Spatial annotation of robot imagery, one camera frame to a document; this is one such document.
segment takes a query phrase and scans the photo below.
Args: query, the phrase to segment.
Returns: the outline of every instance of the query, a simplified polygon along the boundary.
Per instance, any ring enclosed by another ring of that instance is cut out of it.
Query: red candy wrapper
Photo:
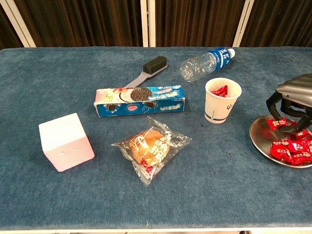
[[[225,98],[226,95],[228,94],[228,86],[224,85],[222,88],[218,89],[217,91],[211,91],[211,93],[219,97]]]
[[[309,152],[312,153],[312,140],[308,139]]]
[[[298,165],[306,162],[312,162],[312,155],[309,152],[298,152],[292,154],[292,164]]]
[[[298,140],[298,141],[288,140],[288,143],[289,144],[287,146],[287,149],[289,149],[291,153],[310,150],[308,140]]]
[[[296,125],[297,125],[297,121],[294,121],[289,126],[296,126]]]
[[[291,161],[291,153],[284,145],[274,145],[271,147],[271,155],[279,160]]]
[[[272,143],[272,146],[277,146],[277,145],[284,145],[284,146],[288,146],[289,145],[289,141],[288,140],[284,140],[282,139],[281,141],[277,141],[277,139],[275,139]]]
[[[308,136],[312,136],[312,133],[308,129],[305,129],[301,132],[295,133],[295,136],[296,136],[297,140],[301,140],[301,139],[306,138]]]
[[[269,125],[269,128],[273,131],[278,129],[280,126],[287,126],[287,121],[284,117],[281,120],[268,119],[267,123]]]

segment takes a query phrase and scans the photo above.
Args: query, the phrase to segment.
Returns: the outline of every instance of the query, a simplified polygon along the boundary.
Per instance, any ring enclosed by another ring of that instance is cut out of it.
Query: blue bottle label
[[[216,68],[214,71],[219,70],[222,67],[225,67],[229,64],[231,60],[230,52],[224,47],[219,47],[214,50],[207,51],[208,53],[212,53],[216,59]]]

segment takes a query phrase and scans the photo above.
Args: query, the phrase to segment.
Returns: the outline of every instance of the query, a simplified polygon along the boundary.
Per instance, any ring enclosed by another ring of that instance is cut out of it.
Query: white paper cup
[[[228,86],[227,97],[219,97],[212,94]],[[206,83],[205,118],[211,123],[223,123],[228,117],[237,98],[242,94],[242,88],[238,83],[226,78],[214,78]]]

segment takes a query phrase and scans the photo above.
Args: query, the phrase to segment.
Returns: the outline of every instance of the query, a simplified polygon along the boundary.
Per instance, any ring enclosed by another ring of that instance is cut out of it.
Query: table
[[[265,158],[249,126],[277,85],[312,72],[312,48],[236,48],[231,63],[186,83],[181,62],[208,48],[15,48],[0,51],[0,230],[251,230],[312,228],[312,169]],[[144,86],[181,84],[185,111],[153,114],[192,142],[145,187],[111,143],[148,127],[146,115],[99,118],[99,88],[122,87],[144,63],[169,67]],[[223,124],[204,117],[205,83],[242,95]],[[40,123],[77,113],[96,157],[63,173],[44,156]]]

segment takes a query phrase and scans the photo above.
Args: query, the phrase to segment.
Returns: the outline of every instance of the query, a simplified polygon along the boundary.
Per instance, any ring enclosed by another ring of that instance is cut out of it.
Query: empty water bottle
[[[180,72],[187,82],[200,79],[229,64],[235,55],[234,49],[224,47],[209,50],[205,54],[190,58],[182,62]]]

